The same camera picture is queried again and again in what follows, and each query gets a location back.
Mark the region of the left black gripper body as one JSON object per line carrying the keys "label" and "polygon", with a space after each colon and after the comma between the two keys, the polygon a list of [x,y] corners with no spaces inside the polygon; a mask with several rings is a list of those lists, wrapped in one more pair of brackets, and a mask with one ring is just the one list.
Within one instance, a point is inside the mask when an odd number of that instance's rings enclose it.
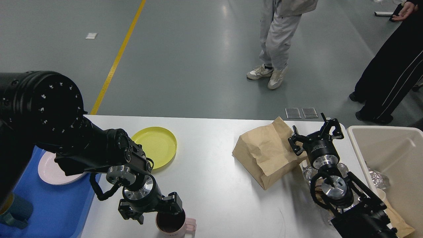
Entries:
{"label": "left black gripper body", "polygon": [[137,213],[158,212],[163,195],[152,175],[146,176],[145,184],[136,191],[123,189],[123,198]]}

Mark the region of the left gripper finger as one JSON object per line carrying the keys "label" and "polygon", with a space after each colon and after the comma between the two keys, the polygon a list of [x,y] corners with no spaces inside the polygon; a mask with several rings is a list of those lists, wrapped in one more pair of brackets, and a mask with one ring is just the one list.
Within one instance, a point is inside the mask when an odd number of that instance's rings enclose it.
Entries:
{"label": "left gripper finger", "polygon": [[177,192],[171,192],[168,196],[163,195],[159,198],[155,210],[159,213],[177,215],[183,211],[182,200]]}
{"label": "left gripper finger", "polygon": [[144,216],[142,213],[137,212],[134,210],[130,204],[125,201],[124,199],[121,199],[119,201],[118,205],[118,211],[121,214],[122,218],[124,220],[137,220],[140,225],[143,225],[144,223]]}

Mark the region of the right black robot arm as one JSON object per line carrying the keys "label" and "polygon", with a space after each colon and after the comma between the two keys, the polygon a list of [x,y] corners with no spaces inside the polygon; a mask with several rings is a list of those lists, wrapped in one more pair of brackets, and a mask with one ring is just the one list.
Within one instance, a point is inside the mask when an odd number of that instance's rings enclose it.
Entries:
{"label": "right black robot arm", "polygon": [[319,131],[307,136],[293,134],[288,142],[299,156],[306,152],[316,174],[309,180],[310,194],[316,205],[332,215],[331,224],[343,238],[396,238],[390,228],[385,203],[352,172],[340,170],[340,156],[333,144],[344,134],[337,119],[327,119]]}

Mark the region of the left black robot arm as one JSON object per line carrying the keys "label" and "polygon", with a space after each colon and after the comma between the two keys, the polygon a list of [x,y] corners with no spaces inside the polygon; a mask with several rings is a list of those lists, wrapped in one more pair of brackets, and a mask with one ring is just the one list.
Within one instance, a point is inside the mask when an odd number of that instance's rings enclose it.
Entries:
{"label": "left black robot arm", "polygon": [[1,73],[1,206],[21,178],[35,146],[56,154],[66,176],[89,172],[98,199],[123,188],[118,210],[143,223],[143,214],[183,211],[176,192],[164,196],[151,175],[154,162],[123,129],[102,130],[88,118],[68,77],[52,71]]}

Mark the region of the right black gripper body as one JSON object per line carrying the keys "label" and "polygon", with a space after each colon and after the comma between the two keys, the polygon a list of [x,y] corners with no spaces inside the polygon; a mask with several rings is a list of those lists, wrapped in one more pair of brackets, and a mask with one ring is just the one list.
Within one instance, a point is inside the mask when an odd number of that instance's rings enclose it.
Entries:
{"label": "right black gripper body", "polygon": [[303,148],[314,169],[320,169],[325,165],[337,165],[339,163],[339,155],[330,134],[314,132],[307,137],[308,140],[303,143]]}

